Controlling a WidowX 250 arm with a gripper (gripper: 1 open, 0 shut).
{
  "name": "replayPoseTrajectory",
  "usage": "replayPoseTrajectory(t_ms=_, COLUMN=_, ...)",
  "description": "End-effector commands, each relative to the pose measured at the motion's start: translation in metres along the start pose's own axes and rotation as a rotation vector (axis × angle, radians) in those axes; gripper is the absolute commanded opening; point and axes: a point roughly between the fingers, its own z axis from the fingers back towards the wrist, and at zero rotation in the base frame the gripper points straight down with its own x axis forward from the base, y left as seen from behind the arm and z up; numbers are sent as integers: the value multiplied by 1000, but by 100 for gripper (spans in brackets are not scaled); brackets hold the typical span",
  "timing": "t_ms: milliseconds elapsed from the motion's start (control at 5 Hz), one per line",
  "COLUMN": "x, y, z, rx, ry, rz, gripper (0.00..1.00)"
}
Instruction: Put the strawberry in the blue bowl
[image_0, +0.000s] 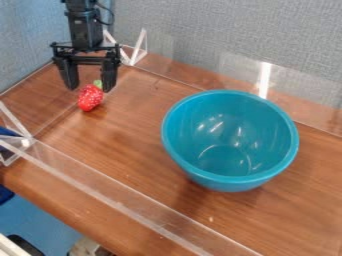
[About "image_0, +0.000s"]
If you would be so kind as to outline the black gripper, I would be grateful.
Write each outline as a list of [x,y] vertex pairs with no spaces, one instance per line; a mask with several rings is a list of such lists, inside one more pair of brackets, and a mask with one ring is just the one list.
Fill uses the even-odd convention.
[[117,85],[121,66],[121,47],[105,45],[103,26],[99,9],[66,11],[70,28],[70,42],[53,42],[54,62],[59,68],[66,87],[79,86],[79,65],[102,65],[103,91],[109,93]]

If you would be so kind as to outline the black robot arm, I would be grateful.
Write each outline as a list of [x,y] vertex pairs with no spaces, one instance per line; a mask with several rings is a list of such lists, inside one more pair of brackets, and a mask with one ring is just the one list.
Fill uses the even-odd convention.
[[122,64],[121,45],[105,43],[98,0],[61,0],[67,7],[70,42],[53,42],[53,61],[59,69],[65,85],[70,90],[79,86],[79,65],[99,65],[103,91],[109,93],[117,85],[118,68]]

